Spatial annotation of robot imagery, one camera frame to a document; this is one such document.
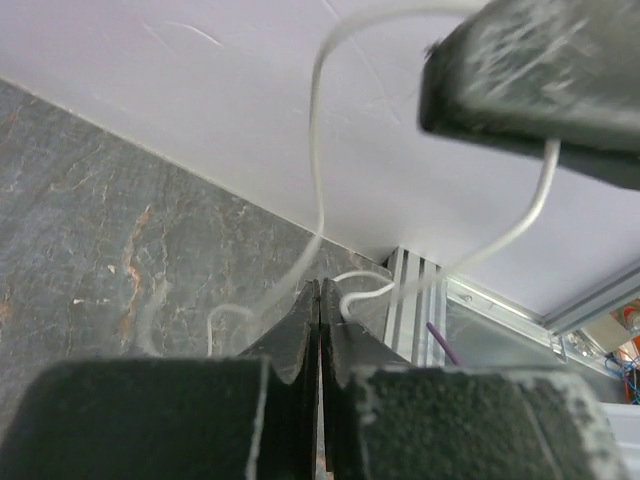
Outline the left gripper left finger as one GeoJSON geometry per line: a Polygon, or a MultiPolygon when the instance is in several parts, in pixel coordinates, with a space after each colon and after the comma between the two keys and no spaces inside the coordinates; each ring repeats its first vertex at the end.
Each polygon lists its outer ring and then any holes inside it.
{"type": "Polygon", "coordinates": [[[240,354],[58,363],[27,388],[5,479],[311,479],[319,285],[240,354]]]}

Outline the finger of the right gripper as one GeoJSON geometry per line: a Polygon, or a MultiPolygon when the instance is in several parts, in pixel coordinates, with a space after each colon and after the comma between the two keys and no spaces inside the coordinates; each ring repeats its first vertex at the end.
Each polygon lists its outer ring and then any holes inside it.
{"type": "Polygon", "coordinates": [[[493,1],[431,50],[420,128],[639,186],[639,5],[493,1]]]}

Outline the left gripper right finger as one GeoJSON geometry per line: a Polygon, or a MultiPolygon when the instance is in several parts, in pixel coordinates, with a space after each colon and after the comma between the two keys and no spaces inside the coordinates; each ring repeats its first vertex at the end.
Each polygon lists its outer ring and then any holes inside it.
{"type": "Polygon", "coordinates": [[[604,410],[548,367],[410,364],[319,301],[328,470],[338,479],[626,479],[604,410]]]}

